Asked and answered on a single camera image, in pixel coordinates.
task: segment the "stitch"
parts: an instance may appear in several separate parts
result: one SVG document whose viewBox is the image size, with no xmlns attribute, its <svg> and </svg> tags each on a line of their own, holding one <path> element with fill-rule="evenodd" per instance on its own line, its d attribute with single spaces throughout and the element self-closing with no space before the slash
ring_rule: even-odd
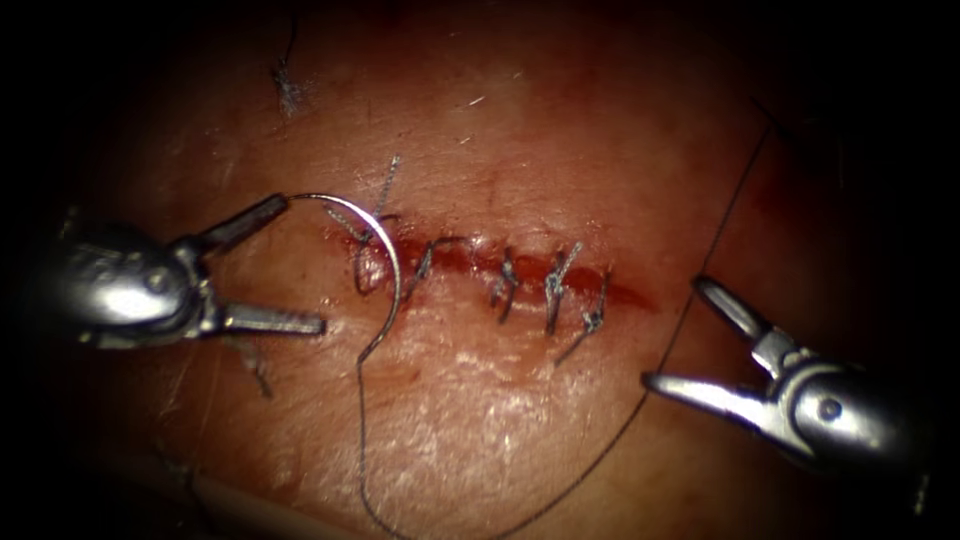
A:
<svg viewBox="0 0 960 540">
<path fill-rule="evenodd" d="M 383 211 L 383 207 L 387 202 L 387 195 L 390 192 L 390 188 L 393 186 L 393 179 L 397 175 L 397 168 L 400 165 L 400 154 L 394 154 L 393 159 L 390 160 L 390 170 L 387 172 L 387 178 L 383 183 L 383 188 L 380 190 L 380 199 L 377 201 L 377 207 L 373 211 L 373 217 L 378 219 L 381 223 L 388 220 L 399 220 L 400 217 L 396 214 L 388 214 L 386 216 L 380 217 L 380 212 Z M 363 231 L 358 231 L 355 229 L 347 218 L 345 218 L 338 211 L 333 208 L 326 207 L 327 214 L 330 215 L 344 229 L 350 233 L 350 236 L 359 242 L 360 246 L 357 248 L 356 253 L 353 256 L 353 286 L 356 289 L 357 293 L 360 296 L 366 296 L 373 292 L 373 289 L 364 289 L 360 283 L 360 257 L 363 255 L 363 250 L 370 244 L 370 240 L 373 238 L 373 232 L 369 227 L 364 227 Z"/>
<path fill-rule="evenodd" d="M 435 250 L 437 246 L 466 242 L 468 240 L 468 238 L 463 236 L 446 236 L 427 242 L 426 249 L 423 251 L 423 255 L 420 257 L 420 262 L 417 263 L 417 270 L 414 272 L 413 278 L 410 280 L 410 286 L 407 288 L 407 292 L 403 296 L 403 301 L 407 302 L 410 300 L 410 295 L 413 294 L 413 289 L 417 286 L 417 283 L 423 281 L 423 279 L 427 277 L 427 272 L 430 270 L 430 263 L 433 261 L 433 250 Z"/>
<path fill-rule="evenodd" d="M 597 299 L 597 309 L 592 313 L 584 312 L 581 315 L 583 316 L 583 331 L 577 336 L 577 339 L 563 352 L 556 360 L 553 361 L 554 367 L 560 367 L 560 364 L 564 360 L 570 357 L 573 354 L 573 351 L 583 343 L 583 340 L 587 337 L 595 334 L 597 330 L 600 330 L 600 327 L 603 326 L 603 308 L 604 304 L 607 301 L 607 287 L 610 285 L 610 272 L 607 271 L 603 275 L 603 286 L 600 288 L 600 296 Z"/>
<path fill-rule="evenodd" d="M 284 117 L 290 119 L 297 113 L 300 105 L 300 87 L 290 82 L 287 66 L 290 61 L 290 51 L 293 42 L 297 39 L 297 16 L 290 17 L 290 41 L 287 43 L 287 52 L 277 60 L 277 65 L 270 70 L 273 83 L 277 87 L 277 98 L 280 102 L 280 111 Z"/>
<path fill-rule="evenodd" d="M 583 249 L 583 243 L 578 241 L 570 250 L 569 257 L 565 257 L 563 252 L 557 253 L 556 266 L 543 280 L 543 292 L 547 298 L 546 332 L 548 336 L 552 336 L 557 331 L 557 316 L 560 314 L 560 300 L 563 298 L 564 290 L 563 278 L 581 249 Z"/>
<path fill-rule="evenodd" d="M 496 307 L 500 293 L 503 292 L 503 288 L 506 286 L 507 298 L 504 303 L 503 313 L 501 313 L 497 319 L 497 322 L 500 324 L 507 321 L 507 317 L 510 315 L 510 308 L 513 307 L 513 295 L 516 293 L 517 287 L 520 286 L 520 280 L 513 270 L 513 250 L 510 249 L 510 246 L 507 246 L 503 251 L 503 264 L 500 265 L 500 279 L 497 280 L 493 294 L 490 296 L 490 307 Z"/>
</svg>

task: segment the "metal pivot joint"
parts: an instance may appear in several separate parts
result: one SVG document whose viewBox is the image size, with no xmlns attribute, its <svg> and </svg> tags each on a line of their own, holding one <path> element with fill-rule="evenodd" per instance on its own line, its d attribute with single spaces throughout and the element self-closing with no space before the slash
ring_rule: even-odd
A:
<svg viewBox="0 0 960 540">
<path fill-rule="evenodd" d="M 44 267 L 44 297 L 76 338 L 104 349 L 164 345 L 221 332 L 315 335 L 316 315 L 221 301 L 203 259 L 222 254 L 288 208 L 271 195 L 167 246 L 127 224 L 67 222 Z"/>
<path fill-rule="evenodd" d="M 797 345 L 711 278 L 697 277 L 693 287 L 752 342 L 751 357 L 770 383 L 753 392 L 645 373 L 648 389 L 745 425 L 819 468 L 904 477 L 926 472 L 930 416 L 906 392 Z"/>
</svg>

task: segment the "black suture thread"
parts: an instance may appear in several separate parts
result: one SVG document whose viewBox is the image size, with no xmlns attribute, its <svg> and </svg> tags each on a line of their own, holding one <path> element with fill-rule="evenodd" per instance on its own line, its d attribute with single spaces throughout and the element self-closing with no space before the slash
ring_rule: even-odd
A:
<svg viewBox="0 0 960 540">
<path fill-rule="evenodd" d="M 717 231 L 714 235 L 714 238 L 710 245 L 707 248 L 707 252 L 704 255 L 703 263 L 701 265 L 701 273 L 706 270 L 707 264 L 710 262 L 710 259 L 713 257 L 713 253 L 716 251 L 717 244 L 719 242 L 720 236 L 726 228 L 727 222 L 730 219 L 730 215 L 733 212 L 733 208 L 740 197 L 740 193 L 743 190 L 743 186 L 746 183 L 747 177 L 750 174 L 750 171 L 753 169 L 754 164 L 756 163 L 757 157 L 760 155 L 760 150 L 763 147 L 763 143 L 766 141 L 767 136 L 770 133 L 770 126 L 764 130 L 763 135 L 760 136 L 760 140 L 757 142 L 757 145 L 750 156 L 749 161 L 747 162 L 746 167 L 743 170 L 743 173 L 740 176 L 739 181 L 737 182 L 736 188 L 734 188 L 733 194 L 730 198 L 730 202 L 727 205 L 727 209 L 724 215 L 720 219 L 720 223 L 717 226 Z M 680 334 L 680 330 L 683 327 L 684 322 L 686 321 L 687 314 L 690 311 L 690 306 L 693 304 L 694 293 L 691 291 L 687 295 L 687 301 L 683 306 L 683 310 L 680 312 L 680 317 L 677 319 L 677 324 L 674 326 L 673 333 L 670 337 L 670 340 L 667 343 L 666 348 L 664 349 L 663 355 L 660 357 L 660 362 L 657 366 L 657 371 L 661 371 L 663 366 L 666 365 L 667 359 L 670 357 L 670 353 L 673 351 L 673 347 L 676 344 L 677 336 Z M 401 534 L 398 530 L 387 525 L 376 512 L 373 510 L 373 506 L 370 504 L 369 494 L 367 493 L 367 484 L 366 484 L 366 441 L 367 441 L 367 432 L 366 432 L 366 410 L 364 403 L 364 386 L 363 386 L 363 366 L 362 362 L 357 363 L 357 381 L 359 386 L 360 393 L 360 496 L 363 501 L 363 507 L 367 511 L 367 514 L 373 519 L 381 529 L 383 529 L 387 534 L 390 534 L 394 538 L 399 538 L 401 540 L 412 540 L 412 537 Z M 613 447 L 620 441 L 623 437 L 623 434 L 626 433 L 627 429 L 633 424 L 634 419 L 637 415 L 640 414 L 643 405 L 647 402 L 647 397 L 650 395 L 649 391 L 643 393 L 640 396 L 640 400 L 637 402 L 637 405 L 630 412 L 630 415 L 627 417 L 626 421 L 620 426 L 620 429 L 617 430 L 617 433 L 613 436 L 613 439 L 601 450 L 600 454 L 595 460 L 593 460 L 590 465 L 573 481 L 564 488 L 556 497 L 543 505 L 539 510 L 531 514 L 526 519 L 520 521 L 513 527 L 510 527 L 504 531 L 501 531 L 498 534 L 492 536 L 494 539 L 507 538 L 512 534 L 515 534 L 536 520 L 543 517 L 547 512 L 553 509 L 556 505 L 565 499 L 570 493 L 573 492 L 576 488 L 582 484 L 587 477 L 600 465 L 600 463 L 607 457 Z"/>
</svg>

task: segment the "blood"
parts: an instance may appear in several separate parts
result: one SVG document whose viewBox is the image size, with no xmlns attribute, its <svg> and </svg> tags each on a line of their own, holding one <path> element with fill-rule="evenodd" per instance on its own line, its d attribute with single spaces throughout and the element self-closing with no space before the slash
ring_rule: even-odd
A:
<svg viewBox="0 0 960 540">
<path fill-rule="evenodd" d="M 329 234 L 331 237 L 338 239 L 338 243 L 350 257 L 356 256 L 356 250 L 360 247 L 360 242 L 346 230 L 337 229 Z M 428 242 L 436 239 L 417 233 L 415 236 L 404 234 L 403 238 L 393 240 L 397 257 L 400 260 L 401 272 L 404 276 L 404 287 L 409 286 L 409 279 L 416 272 L 417 265 L 427 249 Z M 426 286 L 430 281 L 430 273 L 445 272 L 473 277 L 490 284 L 492 291 L 492 284 L 501 276 L 500 268 L 503 264 L 504 246 L 495 242 L 478 242 L 478 244 L 481 244 L 481 247 L 475 248 L 471 245 L 470 240 L 466 240 L 437 246 L 433 251 L 428 277 L 425 283 L 417 286 Z M 361 255 L 364 258 L 364 264 L 357 267 L 361 274 L 359 282 L 369 289 L 377 289 L 392 279 L 387 252 L 380 244 L 367 244 L 363 249 L 364 252 Z M 517 290 L 516 300 L 518 302 L 542 301 L 544 298 L 544 279 L 554 269 L 555 264 L 555 253 L 515 255 L 513 261 L 514 272 L 521 284 Z M 566 287 L 565 297 L 572 297 L 572 299 L 580 300 L 582 303 L 593 302 L 603 287 L 605 273 L 605 269 L 597 270 L 586 266 L 577 266 L 576 261 L 574 261 L 573 267 L 570 268 L 563 280 Z M 616 276 L 617 274 L 614 272 L 613 279 L 607 289 L 607 305 L 622 305 L 650 313 L 660 311 L 660 306 L 654 302 L 650 294 L 631 286 L 618 284 Z"/>
</svg>

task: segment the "dark background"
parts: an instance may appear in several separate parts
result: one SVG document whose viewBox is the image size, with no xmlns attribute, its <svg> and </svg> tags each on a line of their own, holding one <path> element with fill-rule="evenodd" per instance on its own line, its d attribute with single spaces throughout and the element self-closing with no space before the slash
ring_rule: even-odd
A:
<svg viewBox="0 0 960 540">
<path fill-rule="evenodd" d="M 951 288 L 944 286 L 950 283 L 947 272 L 939 269 L 947 268 L 957 242 L 949 238 L 952 227 L 946 225 L 952 212 L 944 202 L 956 175 L 945 166 L 952 151 L 940 142 L 950 140 L 953 132 L 941 89 L 942 74 L 955 70 L 956 61 L 949 48 L 935 43 L 940 34 L 934 28 L 947 14 L 915 4 L 874 4 L 866 10 L 855 4 L 784 2 L 771 7 L 741 2 L 703 12 L 742 27 L 745 34 L 763 36 L 768 45 L 762 54 L 807 66 L 825 81 L 829 99 L 819 106 L 860 150 L 863 179 L 850 190 L 876 227 L 873 238 L 884 253 L 877 265 L 883 279 L 865 279 L 876 279 L 878 295 L 913 313 L 914 324 L 904 332 L 914 334 L 917 358 L 943 358 L 945 373 L 929 367 L 911 371 L 916 364 L 936 366 L 936 361 L 896 358 L 890 365 L 945 401 L 939 396 L 945 395 L 952 367 L 952 358 L 944 354 L 952 335 L 942 334 L 940 327 L 948 325 L 938 321 L 949 320 L 945 291 Z M 229 9 L 237 10 L 237 4 Z M 358 9 L 393 12 L 397 6 L 365 2 Z M 14 366 L 14 391 L 8 408 L 13 429 L 5 440 L 12 450 L 7 465 L 13 479 L 8 491 L 13 519 L 7 525 L 20 535 L 187 538 L 191 531 L 203 530 L 191 510 L 171 507 L 131 486 L 108 484 L 73 466 L 60 451 L 71 435 L 51 427 L 36 385 L 35 361 L 49 351 L 32 332 L 35 325 L 24 318 L 22 284 L 29 282 L 37 246 L 50 237 L 70 199 L 74 167 L 85 155 L 91 133 L 159 65 L 172 39 L 226 13 L 212 2 L 164 2 L 42 6 L 8 14 L 6 53 L 13 65 L 8 65 L 6 93 L 15 143 L 5 182 L 13 202 L 13 211 L 4 213 L 13 253 L 5 258 L 4 298 L 14 305 L 13 357 L 8 360 Z M 942 416 L 941 426 L 946 426 Z M 941 524 L 938 503 L 944 503 L 946 490 L 937 478 L 930 517 L 919 524 L 921 529 L 905 531 L 911 537 Z M 838 489 L 850 505 L 837 512 L 838 537 L 891 532 L 889 516 L 874 506 L 870 490 L 843 483 Z M 180 518 L 186 520 L 184 526 L 171 529 L 169 523 Z"/>
</svg>

